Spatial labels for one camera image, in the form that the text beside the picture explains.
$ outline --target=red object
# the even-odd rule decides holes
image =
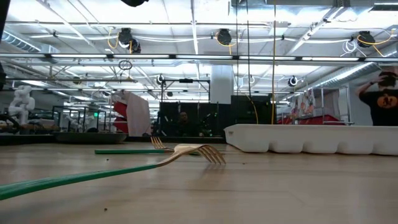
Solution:
[[[127,118],[127,105],[125,105],[124,103],[120,103],[120,102],[116,102],[113,105],[113,110],[115,110],[116,112],[118,112],[121,116]]]
[[[119,129],[120,131],[124,132],[124,133],[128,133],[129,132],[129,128],[127,126],[127,120],[125,118],[122,117],[117,117],[114,121],[125,121],[125,123],[113,123],[113,126],[115,126],[117,129]]]
[[[331,115],[325,115],[324,121],[340,121],[339,119],[331,116]],[[277,124],[282,124],[282,120],[278,120]],[[292,124],[292,118],[286,117],[284,118],[284,123],[283,124]],[[345,125],[343,123],[325,123],[322,124],[322,116],[315,116],[312,118],[305,118],[305,119],[300,119],[298,121],[298,124],[308,124],[308,125]]]

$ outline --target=ceiling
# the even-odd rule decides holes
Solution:
[[[229,47],[217,43],[212,38],[220,28],[227,28],[233,38],[231,55],[272,55],[274,53],[274,8],[271,5],[250,5],[246,14],[245,4],[236,7],[228,7],[228,0],[150,0],[139,7],[128,7],[120,0],[101,1],[98,0],[48,0],[50,9],[43,7],[38,1],[12,0],[8,12],[6,29],[14,32],[26,42],[34,44],[47,44],[56,48],[62,54],[126,54],[126,49],[117,47],[112,49],[106,38],[115,36],[122,27],[130,27],[132,35],[140,44],[141,54],[190,54],[190,55],[229,55]],[[324,4],[319,6],[312,3],[310,6],[301,6],[308,1],[294,1],[294,6],[281,4],[277,6],[276,12],[276,55],[289,56],[311,56],[311,57],[364,57],[373,55],[377,57],[376,49],[358,47],[352,53],[345,54],[344,47],[351,37],[356,38],[359,31],[368,30],[374,36],[376,42],[389,39],[384,44],[377,46],[379,50],[396,44],[397,39],[391,35],[391,30],[398,27],[398,12],[396,11],[369,11],[372,4],[365,6],[344,7],[338,11],[334,18],[318,29],[325,15],[335,10],[332,6]],[[66,26],[62,17],[71,26]],[[76,33],[84,38],[91,39],[88,44]],[[311,36],[297,46],[303,35],[311,32]],[[11,44],[2,42],[0,52],[26,53]],[[37,60],[12,59],[14,62],[31,69],[49,75],[50,67],[41,65]],[[72,59],[60,59],[61,62],[76,62]],[[153,96],[144,93],[147,88],[158,88],[156,78],[162,74],[166,78],[199,78],[210,79],[211,68],[215,64],[211,61],[196,60],[187,62],[176,60],[174,62],[163,62],[151,59],[132,60],[132,69],[121,71],[119,68],[106,66],[99,63],[92,66],[53,66],[53,73],[62,70],[57,78],[113,78],[115,72],[118,78],[135,78],[138,83],[133,82],[83,82],[74,85],[72,82],[58,82],[57,85],[69,86],[70,88],[109,88],[109,89],[143,89],[142,97],[156,101]],[[239,81],[242,90],[249,88],[249,66],[245,63],[233,62],[233,71]],[[329,75],[339,68],[347,65],[338,63],[330,65],[302,64],[292,65],[279,63],[275,66],[276,90],[292,90],[287,86],[287,78],[292,75],[303,80],[300,87],[309,85],[325,75]],[[272,66],[260,63],[250,64],[250,74],[254,77],[251,88],[254,90],[269,91],[272,88]],[[169,90],[204,90],[197,83],[176,83]],[[203,93],[176,93],[173,99],[207,99]]]

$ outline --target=black t-shirt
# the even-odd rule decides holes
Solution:
[[[373,126],[398,126],[398,90],[361,93],[359,99],[371,108]]]

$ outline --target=wooden table surface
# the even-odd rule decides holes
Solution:
[[[0,223],[398,223],[397,157],[245,154],[214,146],[227,166],[183,156],[158,169],[10,198],[0,201]],[[167,157],[94,154],[142,148],[152,146],[1,146],[0,184]]]

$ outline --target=fork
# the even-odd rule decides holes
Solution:
[[[147,154],[147,153],[173,153],[174,149],[163,145],[159,137],[150,137],[150,141],[155,149],[133,149],[133,150],[109,150],[109,149],[97,149],[95,154]],[[199,153],[193,152],[191,156],[200,156]]]
[[[74,184],[88,180],[111,177],[115,175],[139,172],[142,170],[155,169],[158,167],[165,166],[173,162],[174,160],[178,159],[182,155],[189,154],[192,152],[199,152],[210,163],[220,164],[220,165],[226,164],[220,152],[218,152],[217,149],[215,149],[212,146],[197,145],[197,144],[179,144],[174,148],[174,153],[170,157],[155,164],[149,164],[139,167],[130,167],[125,169],[102,170],[102,171],[95,171],[83,174],[73,174],[62,177],[47,177],[39,180],[28,180],[23,182],[16,182],[13,184],[0,185],[0,200],[5,200],[8,198],[28,194],[31,192],[36,192],[67,184]]]

